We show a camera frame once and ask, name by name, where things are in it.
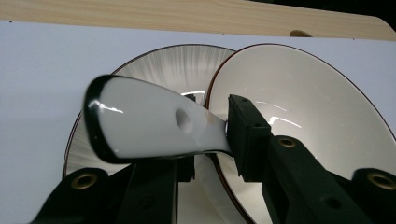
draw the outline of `wooden surface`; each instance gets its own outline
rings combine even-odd
[[[376,17],[245,0],[0,0],[0,20],[241,35],[396,40]]]

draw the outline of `white ceramic spoon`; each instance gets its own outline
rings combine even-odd
[[[83,117],[94,151],[108,162],[232,154],[225,121],[174,91],[134,78],[95,79]]]

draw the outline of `metal ring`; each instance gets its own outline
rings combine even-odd
[[[282,146],[282,147],[295,147],[296,143],[293,141],[293,139],[288,138],[288,137],[281,137],[277,140],[277,142]]]
[[[367,179],[381,189],[396,190],[396,183],[380,173],[370,173],[367,175]]]
[[[72,181],[73,189],[87,189],[90,186],[94,185],[97,181],[98,177],[93,173],[83,173]]]

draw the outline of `ceramic plate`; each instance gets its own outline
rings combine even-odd
[[[113,74],[146,80],[181,94],[192,93],[200,104],[216,70],[232,53],[206,45],[172,46],[134,58]],[[124,165],[103,162],[94,154],[78,116],[66,147],[63,175],[84,167],[101,168],[111,175]]]
[[[363,167],[396,173],[386,122],[345,76],[309,53],[272,44],[239,50],[215,74],[206,107],[227,119],[230,94],[251,100],[273,134],[300,139],[333,173],[349,179]],[[232,158],[218,158],[236,200],[257,223],[269,220],[261,184],[244,183]]]

